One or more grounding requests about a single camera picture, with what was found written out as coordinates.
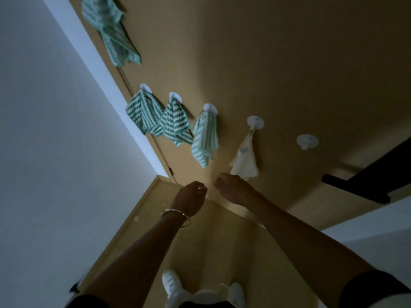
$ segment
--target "foot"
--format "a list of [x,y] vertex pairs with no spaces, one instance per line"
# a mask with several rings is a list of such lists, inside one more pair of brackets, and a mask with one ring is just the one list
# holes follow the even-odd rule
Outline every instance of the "foot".
[[227,301],[237,308],[245,308],[245,296],[241,285],[238,283],[230,285]]
[[172,293],[182,289],[180,278],[178,278],[178,274],[174,270],[168,269],[163,272],[162,280],[168,298],[170,298]]

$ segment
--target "hand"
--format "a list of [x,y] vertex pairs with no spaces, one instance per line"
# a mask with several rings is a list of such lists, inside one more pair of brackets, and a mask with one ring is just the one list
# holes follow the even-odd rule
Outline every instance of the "hand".
[[207,187],[199,181],[193,181],[178,191],[170,208],[177,209],[189,217],[194,216],[203,206]]
[[249,208],[259,194],[248,182],[238,175],[221,173],[214,181],[214,186],[228,201]]

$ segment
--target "black sleeve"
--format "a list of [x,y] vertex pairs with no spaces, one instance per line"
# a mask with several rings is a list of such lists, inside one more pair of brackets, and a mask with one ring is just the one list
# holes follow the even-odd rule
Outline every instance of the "black sleeve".
[[80,295],[76,297],[67,308],[110,308],[104,301],[93,295]]
[[411,293],[392,275],[370,270],[356,276],[341,291],[340,308],[367,308],[391,295]]

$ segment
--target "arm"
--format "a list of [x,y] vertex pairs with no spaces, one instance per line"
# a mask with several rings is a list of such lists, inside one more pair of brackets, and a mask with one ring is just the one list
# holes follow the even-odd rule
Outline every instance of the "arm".
[[259,218],[327,307],[338,307],[344,286],[374,269],[341,243],[274,205],[239,176],[221,173],[214,185],[227,200]]
[[[191,217],[203,205],[206,193],[204,184],[195,181],[179,191],[171,208]],[[142,307],[160,264],[185,220],[180,213],[167,212],[82,294],[94,295],[111,308]]]

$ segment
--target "bangle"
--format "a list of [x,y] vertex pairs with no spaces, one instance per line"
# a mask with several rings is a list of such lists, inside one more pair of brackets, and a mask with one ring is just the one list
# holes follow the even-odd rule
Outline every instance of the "bangle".
[[165,209],[165,210],[161,213],[161,217],[163,217],[164,215],[166,215],[167,212],[177,212],[177,213],[180,213],[180,214],[182,214],[182,215],[188,220],[188,225],[186,225],[186,226],[181,226],[180,228],[186,228],[186,227],[188,227],[188,226],[191,225],[191,219],[190,219],[190,217],[188,217],[187,214],[185,214],[185,213],[183,213],[183,212],[181,212],[181,211],[179,211],[179,210],[177,210],[177,209]]

